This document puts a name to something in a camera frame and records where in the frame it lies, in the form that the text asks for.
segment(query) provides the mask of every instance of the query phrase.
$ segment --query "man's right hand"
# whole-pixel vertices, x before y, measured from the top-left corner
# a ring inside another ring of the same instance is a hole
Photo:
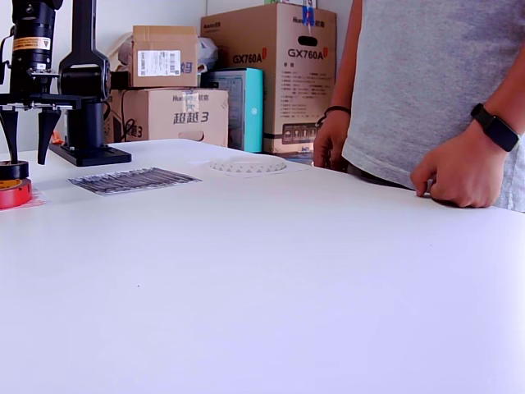
[[[313,164],[315,167],[346,171],[348,162],[343,158],[343,147],[348,137],[350,115],[343,111],[328,114],[317,133],[313,145]]]

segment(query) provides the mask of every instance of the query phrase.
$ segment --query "teal box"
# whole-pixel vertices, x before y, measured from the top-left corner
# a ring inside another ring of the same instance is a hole
[[[227,90],[228,146],[250,153],[263,151],[264,73],[255,68],[232,68],[203,74],[204,88]]]

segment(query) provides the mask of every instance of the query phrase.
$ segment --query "man's arm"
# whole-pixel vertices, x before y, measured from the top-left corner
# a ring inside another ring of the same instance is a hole
[[[345,108],[351,108],[352,106],[362,19],[363,0],[354,0],[350,11],[345,50],[341,59],[334,93],[331,97],[331,106]],[[329,167],[337,171],[345,170],[346,161],[343,159],[342,154],[349,125],[350,115],[348,113],[333,111],[328,114],[313,146],[313,162],[316,167]]]
[[[504,82],[486,102],[517,133],[525,133],[525,44]],[[507,153],[495,144],[477,121],[460,136],[431,151],[412,174],[419,196],[431,196],[459,207],[493,205],[501,192]]]
[[[354,0],[352,10],[350,11],[348,31],[346,33],[345,50],[341,59],[336,87],[331,98],[332,106],[336,105],[350,108],[352,104],[362,15],[363,0]]]
[[[507,78],[485,105],[518,134],[525,134],[525,44]]]

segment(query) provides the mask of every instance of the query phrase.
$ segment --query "man's left hand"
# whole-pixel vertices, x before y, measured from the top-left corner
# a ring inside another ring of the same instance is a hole
[[[507,153],[474,121],[460,136],[431,151],[412,173],[419,197],[451,202],[461,208],[492,206],[501,192]]]

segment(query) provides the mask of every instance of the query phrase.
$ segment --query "white table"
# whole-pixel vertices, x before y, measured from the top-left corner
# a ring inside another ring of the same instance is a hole
[[[52,202],[0,212],[0,393],[525,392],[525,215],[317,169],[236,179],[190,163],[232,151],[189,141],[125,149],[21,155]],[[152,166],[204,181],[66,180]]]

